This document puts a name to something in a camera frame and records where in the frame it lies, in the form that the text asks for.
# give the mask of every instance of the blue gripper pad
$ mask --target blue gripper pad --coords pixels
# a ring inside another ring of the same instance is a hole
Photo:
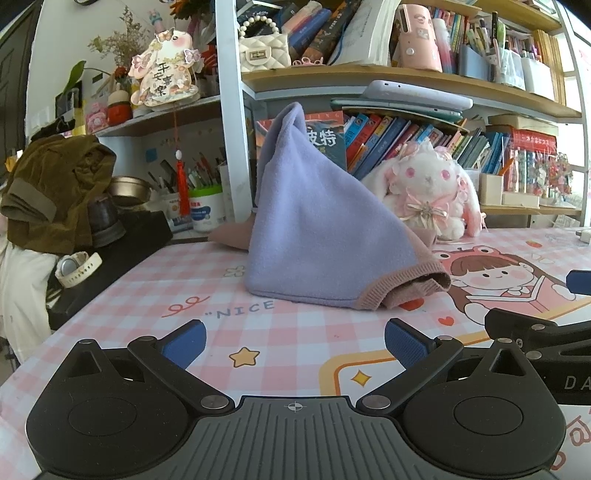
[[[429,354],[427,345],[393,322],[386,324],[384,340],[388,352],[406,369]]]
[[[591,295],[591,271],[572,270],[566,276],[566,288],[578,295]]]
[[[201,322],[190,322],[162,347],[162,354],[182,369],[186,369],[205,350],[207,332]]]

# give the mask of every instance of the orange star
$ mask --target orange star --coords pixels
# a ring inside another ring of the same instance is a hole
[[[245,346],[240,348],[236,353],[229,355],[230,359],[234,361],[234,368],[242,367],[243,365],[256,365],[257,356],[260,352],[256,350],[249,350]]]

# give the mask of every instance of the green lid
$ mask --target green lid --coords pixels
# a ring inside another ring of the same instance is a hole
[[[216,193],[221,193],[221,192],[222,192],[221,185],[212,185],[211,187],[205,187],[204,189],[189,190],[189,197],[190,198],[208,197],[210,195],[215,195]]]

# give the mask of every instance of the red tassel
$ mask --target red tassel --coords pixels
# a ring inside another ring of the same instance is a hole
[[[180,214],[181,216],[187,216],[191,213],[189,207],[189,187],[187,187],[187,176],[184,172],[183,162],[178,160],[177,162],[177,185],[178,185],[178,198],[180,201]]]

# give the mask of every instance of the white handbag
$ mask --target white handbag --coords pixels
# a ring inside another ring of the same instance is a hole
[[[274,33],[245,38],[247,26],[255,21],[269,24]],[[238,51],[240,55],[240,71],[255,72],[257,70],[284,69],[291,66],[287,35],[280,34],[275,22],[267,17],[249,18],[239,29]]]

